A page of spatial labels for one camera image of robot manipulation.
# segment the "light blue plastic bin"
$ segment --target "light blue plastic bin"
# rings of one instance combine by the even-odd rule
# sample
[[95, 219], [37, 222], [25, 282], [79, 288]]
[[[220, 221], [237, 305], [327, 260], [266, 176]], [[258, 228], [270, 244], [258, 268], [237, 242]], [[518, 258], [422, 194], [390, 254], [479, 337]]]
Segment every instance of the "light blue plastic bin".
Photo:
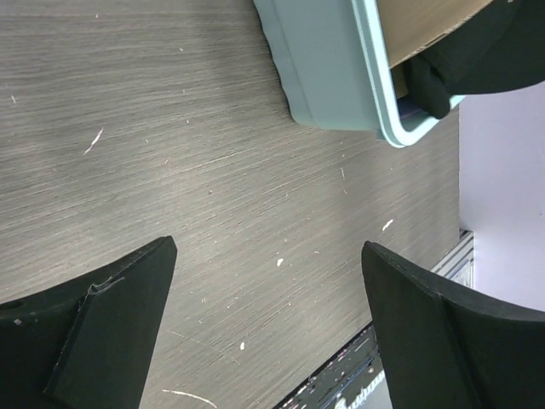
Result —
[[376, 0], [254, 3], [299, 124], [375, 130], [394, 147], [415, 144], [437, 124], [425, 114], [399, 117]]

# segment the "cardboard box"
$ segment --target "cardboard box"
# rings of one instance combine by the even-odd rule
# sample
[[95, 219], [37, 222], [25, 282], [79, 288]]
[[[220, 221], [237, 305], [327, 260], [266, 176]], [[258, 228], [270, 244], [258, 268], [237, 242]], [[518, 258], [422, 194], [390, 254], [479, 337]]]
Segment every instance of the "cardboard box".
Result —
[[453, 32], [491, 1], [377, 0], [390, 67]]

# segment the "white wall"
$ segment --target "white wall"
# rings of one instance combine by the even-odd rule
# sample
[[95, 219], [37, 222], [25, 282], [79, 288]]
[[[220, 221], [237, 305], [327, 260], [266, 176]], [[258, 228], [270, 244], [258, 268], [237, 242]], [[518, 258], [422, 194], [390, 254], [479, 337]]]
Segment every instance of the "white wall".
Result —
[[545, 83], [461, 106], [461, 219], [477, 290], [545, 310]]

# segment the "wooden surface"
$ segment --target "wooden surface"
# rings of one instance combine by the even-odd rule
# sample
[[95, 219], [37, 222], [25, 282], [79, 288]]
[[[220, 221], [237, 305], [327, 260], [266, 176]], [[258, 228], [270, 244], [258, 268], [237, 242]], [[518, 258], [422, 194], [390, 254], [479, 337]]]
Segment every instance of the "wooden surface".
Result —
[[272, 406], [369, 322], [365, 240], [456, 244], [457, 114], [405, 150], [293, 123], [250, 0], [0, 14], [0, 302], [172, 234], [142, 408]]

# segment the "black cloth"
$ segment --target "black cloth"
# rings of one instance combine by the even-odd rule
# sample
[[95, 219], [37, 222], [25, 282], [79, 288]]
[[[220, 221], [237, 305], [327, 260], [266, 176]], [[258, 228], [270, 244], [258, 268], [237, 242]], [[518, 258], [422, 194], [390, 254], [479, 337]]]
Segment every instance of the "black cloth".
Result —
[[492, 94], [545, 80], [545, 0], [494, 0], [403, 64], [409, 94], [435, 118], [452, 95]]

